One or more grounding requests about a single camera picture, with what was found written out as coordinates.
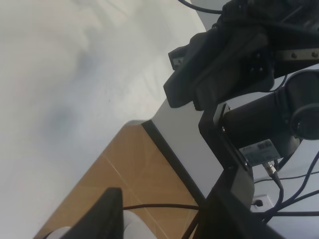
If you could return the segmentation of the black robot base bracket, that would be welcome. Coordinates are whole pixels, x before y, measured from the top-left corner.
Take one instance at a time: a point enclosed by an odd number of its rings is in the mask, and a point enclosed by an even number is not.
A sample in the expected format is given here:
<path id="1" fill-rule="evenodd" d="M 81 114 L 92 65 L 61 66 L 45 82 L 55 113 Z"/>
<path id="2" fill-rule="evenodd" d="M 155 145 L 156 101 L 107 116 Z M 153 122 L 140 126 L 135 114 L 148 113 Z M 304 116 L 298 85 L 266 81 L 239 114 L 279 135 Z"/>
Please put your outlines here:
<path id="1" fill-rule="evenodd" d="M 207 198 L 212 199 L 217 192 L 226 190 L 243 204 L 251 205 L 254 195 L 252 168 L 230 142 L 222 123 L 223 116 L 230 109 L 227 103 L 223 103 L 205 110 L 198 124 L 201 136 L 223 168 Z"/>

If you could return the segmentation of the black second robot arm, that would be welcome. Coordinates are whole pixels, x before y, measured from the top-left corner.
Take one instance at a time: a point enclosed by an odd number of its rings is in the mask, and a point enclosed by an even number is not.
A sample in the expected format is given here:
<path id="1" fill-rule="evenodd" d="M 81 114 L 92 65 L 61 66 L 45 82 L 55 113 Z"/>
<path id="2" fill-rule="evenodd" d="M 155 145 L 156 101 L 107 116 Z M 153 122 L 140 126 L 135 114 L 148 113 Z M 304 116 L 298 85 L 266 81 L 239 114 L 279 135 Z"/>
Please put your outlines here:
<path id="1" fill-rule="evenodd" d="M 164 85 L 169 105 L 182 107 L 193 102 L 201 111 L 199 131 L 223 171 L 187 230 L 197 239 L 277 239 L 279 234 L 267 221 L 279 210 L 302 198 L 297 192 L 289 199 L 279 193 L 276 205 L 253 213 L 252 168 L 263 164 L 280 185 L 272 161 L 287 159 L 299 147 L 300 139 L 319 137 L 319 75 L 301 71 L 285 86 L 230 110 L 226 100 L 253 90 L 266 90 L 273 75 L 264 69 L 222 74 L 207 81 L 202 75 L 187 81 L 187 70 L 177 69 Z"/>

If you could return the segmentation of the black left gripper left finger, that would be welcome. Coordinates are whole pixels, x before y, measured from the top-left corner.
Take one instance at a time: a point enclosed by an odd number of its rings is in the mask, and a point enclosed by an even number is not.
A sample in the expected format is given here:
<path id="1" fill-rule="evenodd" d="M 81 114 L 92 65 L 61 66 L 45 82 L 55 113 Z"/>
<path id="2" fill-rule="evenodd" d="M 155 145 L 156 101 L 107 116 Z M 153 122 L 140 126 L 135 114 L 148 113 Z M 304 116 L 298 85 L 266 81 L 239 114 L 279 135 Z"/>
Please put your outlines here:
<path id="1" fill-rule="evenodd" d="M 123 196 L 120 188 L 108 188 L 91 209 L 70 229 L 72 239 L 122 239 Z"/>

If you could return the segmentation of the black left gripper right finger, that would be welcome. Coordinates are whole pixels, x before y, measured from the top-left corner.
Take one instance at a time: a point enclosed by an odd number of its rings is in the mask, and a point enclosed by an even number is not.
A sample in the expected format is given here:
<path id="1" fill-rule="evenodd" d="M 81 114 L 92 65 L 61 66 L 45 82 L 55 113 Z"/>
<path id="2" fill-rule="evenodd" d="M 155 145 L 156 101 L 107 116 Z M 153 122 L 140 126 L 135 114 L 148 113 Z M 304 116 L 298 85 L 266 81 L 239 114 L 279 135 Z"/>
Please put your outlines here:
<path id="1" fill-rule="evenodd" d="M 223 171 L 199 211 L 195 239 L 275 239 L 277 233 L 250 211 L 253 179 L 246 171 Z"/>

